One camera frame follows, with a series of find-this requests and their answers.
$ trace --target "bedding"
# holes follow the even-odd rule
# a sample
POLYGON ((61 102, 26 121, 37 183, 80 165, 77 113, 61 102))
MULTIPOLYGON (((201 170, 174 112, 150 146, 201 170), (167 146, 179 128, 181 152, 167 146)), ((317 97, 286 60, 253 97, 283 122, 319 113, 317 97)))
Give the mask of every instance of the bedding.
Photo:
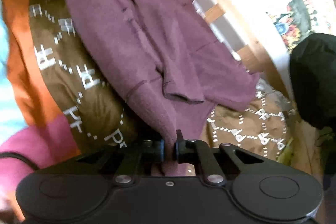
MULTIPOLYGON (((2 2, 0 152, 20 152, 44 168, 102 144, 125 147, 138 132, 157 136, 108 84, 64 0, 2 2)), ((16 209, 16 185, 31 172, 19 160, 0 160, 0 187, 16 209)))
POLYGON ((243 111, 217 105, 207 119, 202 138, 210 146, 232 143, 271 160, 290 165, 292 136, 286 118, 290 102, 263 79, 254 100, 243 111))
MULTIPOLYGON (((191 0, 100 1, 66 0, 88 52, 163 137, 168 159, 177 129, 197 139, 215 104, 243 109, 254 96, 258 74, 234 60, 191 0)), ((163 165, 170 175, 181 167, 163 165)))

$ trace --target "orange fabric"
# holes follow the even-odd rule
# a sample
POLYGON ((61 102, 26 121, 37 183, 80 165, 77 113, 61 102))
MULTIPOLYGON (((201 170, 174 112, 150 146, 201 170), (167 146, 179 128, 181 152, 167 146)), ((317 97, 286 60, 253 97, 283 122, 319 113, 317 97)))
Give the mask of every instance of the orange fabric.
POLYGON ((9 31, 7 78, 28 125, 43 126, 62 112, 49 93, 36 62, 29 26, 29 0, 2 0, 9 31))

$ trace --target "pink fabric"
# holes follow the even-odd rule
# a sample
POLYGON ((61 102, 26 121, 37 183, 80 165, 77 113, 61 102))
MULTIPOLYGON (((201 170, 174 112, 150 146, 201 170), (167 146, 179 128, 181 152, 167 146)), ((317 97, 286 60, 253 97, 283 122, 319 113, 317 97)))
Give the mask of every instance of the pink fabric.
MULTIPOLYGON (((17 132, 0 147, 0 152, 17 152, 40 168, 56 164, 77 149, 64 115, 45 127, 30 126, 17 132)), ((32 169, 17 159, 0 160, 0 185, 3 191, 14 191, 32 169)))

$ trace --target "light blue fabric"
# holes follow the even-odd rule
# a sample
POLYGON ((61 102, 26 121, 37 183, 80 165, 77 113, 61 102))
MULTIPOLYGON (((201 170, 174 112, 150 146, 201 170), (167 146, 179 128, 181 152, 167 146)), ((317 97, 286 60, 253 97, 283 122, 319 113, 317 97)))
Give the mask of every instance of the light blue fabric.
POLYGON ((3 21, 0 0, 0 145, 16 132, 28 127, 15 101, 12 84, 7 79, 8 54, 8 29, 3 21))

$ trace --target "metal screw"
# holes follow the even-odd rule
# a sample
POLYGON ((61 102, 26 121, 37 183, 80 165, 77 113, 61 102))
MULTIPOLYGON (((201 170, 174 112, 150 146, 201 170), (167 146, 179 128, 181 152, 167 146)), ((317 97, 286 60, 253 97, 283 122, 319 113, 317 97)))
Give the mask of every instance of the metal screw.
POLYGON ((151 140, 143 140, 143 145, 146 147, 151 147, 152 146, 152 141, 151 140))
POLYGON ((207 177, 207 180, 212 183, 221 183, 224 178, 221 175, 210 175, 207 177))
POLYGON ((167 181, 167 182, 166 182, 166 185, 167 185, 167 186, 174 186, 174 184, 175 184, 175 183, 172 182, 172 181, 167 181))
POLYGON ((128 175, 118 175, 115 178, 115 181, 118 182, 118 183, 124 184, 124 183, 131 182, 132 178, 130 176, 128 176, 128 175))

